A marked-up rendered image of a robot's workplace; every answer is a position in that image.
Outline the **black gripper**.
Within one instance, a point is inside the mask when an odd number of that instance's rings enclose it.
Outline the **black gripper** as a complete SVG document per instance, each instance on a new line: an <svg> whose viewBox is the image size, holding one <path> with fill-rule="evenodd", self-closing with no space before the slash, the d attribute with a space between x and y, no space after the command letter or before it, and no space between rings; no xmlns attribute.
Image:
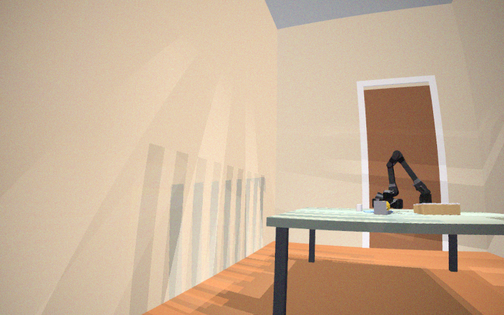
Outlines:
<svg viewBox="0 0 504 315"><path fill-rule="evenodd" d="M382 201L380 200L379 198L375 199L373 198L372 199L372 207L374 208L374 203L373 201ZM390 204L390 208L394 208L394 209L402 209L403 208L403 200L400 199L400 198L396 198L396 199L384 199L384 201L387 201L389 202Z"/></svg>

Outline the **white dish rack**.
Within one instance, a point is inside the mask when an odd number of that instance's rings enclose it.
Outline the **white dish rack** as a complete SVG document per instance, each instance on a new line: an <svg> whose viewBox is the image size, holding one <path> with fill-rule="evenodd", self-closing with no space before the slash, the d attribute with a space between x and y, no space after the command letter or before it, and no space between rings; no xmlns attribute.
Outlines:
<svg viewBox="0 0 504 315"><path fill-rule="evenodd" d="M387 201L373 201L374 203L374 215L390 215L392 210L387 211Z"/></svg>

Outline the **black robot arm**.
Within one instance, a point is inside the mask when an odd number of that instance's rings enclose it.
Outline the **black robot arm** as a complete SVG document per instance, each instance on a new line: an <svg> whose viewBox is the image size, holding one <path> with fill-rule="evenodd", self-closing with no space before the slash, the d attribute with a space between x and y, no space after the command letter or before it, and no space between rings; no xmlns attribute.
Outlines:
<svg viewBox="0 0 504 315"><path fill-rule="evenodd" d="M397 162L399 162L405 169L405 171L407 171L408 175L410 176L410 178L412 178L412 181L414 182L413 185L415 189L421 193L421 195L419 196L419 203L432 203L431 198L432 194L430 194L430 190L426 187L424 182L422 182L419 178L417 178L413 170L410 169L410 166L405 161L402 153L398 150L392 153L392 157L389 159L387 163L388 179L389 179L388 190L384 190L383 193L378 192L375 199L379 198L380 200L384 201L384 199L392 199L394 196L397 196L399 194L399 190L395 182L395 175L393 168L393 166Z"/></svg>

